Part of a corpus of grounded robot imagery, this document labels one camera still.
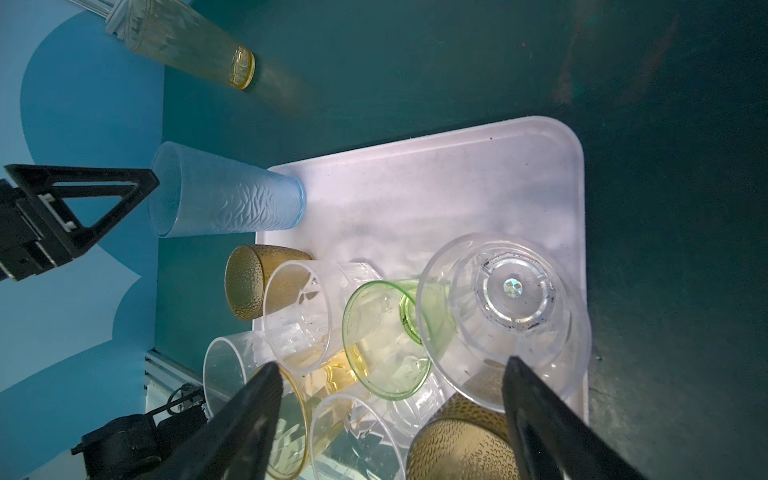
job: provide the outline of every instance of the dark green surface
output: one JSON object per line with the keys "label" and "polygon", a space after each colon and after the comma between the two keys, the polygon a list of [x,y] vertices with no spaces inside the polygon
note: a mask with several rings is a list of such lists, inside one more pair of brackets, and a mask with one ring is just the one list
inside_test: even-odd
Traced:
{"label": "dark green surface", "polygon": [[[651,478],[765,477],[765,2],[194,6],[293,94],[167,69],[168,140],[270,166],[526,114],[571,126],[585,155],[593,428]],[[193,368],[235,330],[220,277],[236,244],[161,242],[158,349]],[[167,303],[191,274],[188,303]]]}

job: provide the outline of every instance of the blue cup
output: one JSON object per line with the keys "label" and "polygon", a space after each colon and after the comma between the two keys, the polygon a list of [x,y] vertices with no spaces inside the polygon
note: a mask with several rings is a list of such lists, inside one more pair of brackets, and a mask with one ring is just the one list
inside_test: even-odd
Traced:
{"label": "blue cup", "polygon": [[152,161],[160,186],[149,202],[159,237],[287,230],[304,215],[295,178],[167,141]]}

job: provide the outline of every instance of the dimpled texture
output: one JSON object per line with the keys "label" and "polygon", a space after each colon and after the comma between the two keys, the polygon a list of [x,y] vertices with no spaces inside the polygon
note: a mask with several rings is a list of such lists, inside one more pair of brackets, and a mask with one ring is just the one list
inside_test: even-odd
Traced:
{"label": "dimpled texture", "polygon": [[264,287],[272,272],[288,260],[311,260],[308,253],[273,245],[241,245],[227,261],[224,291],[232,313],[247,322],[262,315]]}
{"label": "dimpled texture", "polygon": [[519,479],[506,418],[458,393],[416,436],[408,454],[408,480]]}

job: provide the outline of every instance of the cup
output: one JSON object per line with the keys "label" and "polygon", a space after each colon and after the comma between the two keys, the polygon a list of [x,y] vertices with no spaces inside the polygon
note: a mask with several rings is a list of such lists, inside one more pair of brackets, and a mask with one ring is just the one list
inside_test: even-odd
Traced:
{"label": "cup", "polygon": [[415,314],[418,280],[375,280],[355,291],[344,310],[342,340],[360,382],[388,400],[422,386],[432,363]]}
{"label": "cup", "polygon": [[421,402],[391,402],[357,383],[325,398],[310,426],[315,479],[405,480],[404,460],[413,436],[445,401],[434,377],[419,393]]}
{"label": "cup", "polygon": [[159,237],[286,230],[306,208],[295,178],[173,142],[157,150],[152,171],[160,186],[147,201]]}
{"label": "cup", "polygon": [[456,393],[413,440],[408,480],[517,480],[506,416]]}
{"label": "cup", "polygon": [[256,58],[221,28],[179,0],[131,0],[125,44],[179,70],[244,89]]}
{"label": "cup", "polygon": [[297,375],[342,351],[344,307],[358,287],[381,276],[367,263],[289,260],[264,292],[263,331],[278,361]]}
{"label": "cup", "polygon": [[[211,415],[216,415],[267,362],[275,360],[262,332],[244,332],[215,339],[203,365],[203,390]],[[283,398],[267,473],[291,480],[308,465],[309,424],[314,409],[327,396],[357,382],[343,353],[328,365],[304,376],[280,367]]]}
{"label": "cup", "polygon": [[445,245],[422,273],[416,315],[435,368],[495,412],[504,412],[510,356],[520,356],[563,399],[587,371],[591,326],[581,291],[523,240],[472,233]]}
{"label": "cup", "polygon": [[249,321],[264,311],[264,287],[272,272],[288,260],[311,260],[308,253],[274,245],[241,245],[227,261],[224,293],[234,315]]}

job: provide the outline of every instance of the white tray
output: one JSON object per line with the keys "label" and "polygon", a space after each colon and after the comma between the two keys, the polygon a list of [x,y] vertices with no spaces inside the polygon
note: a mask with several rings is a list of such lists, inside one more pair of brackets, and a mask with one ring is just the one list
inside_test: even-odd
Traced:
{"label": "white tray", "polygon": [[[450,240],[509,233],[545,247],[586,300],[584,154],[573,131],[526,117],[270,168],[306,189],[292,230],[257,243],[319,260],[365,261],[384,278],[418,278]],[[260,322],[254,322],[260,328]],[[588,418],[587,378],[569,400]]]}

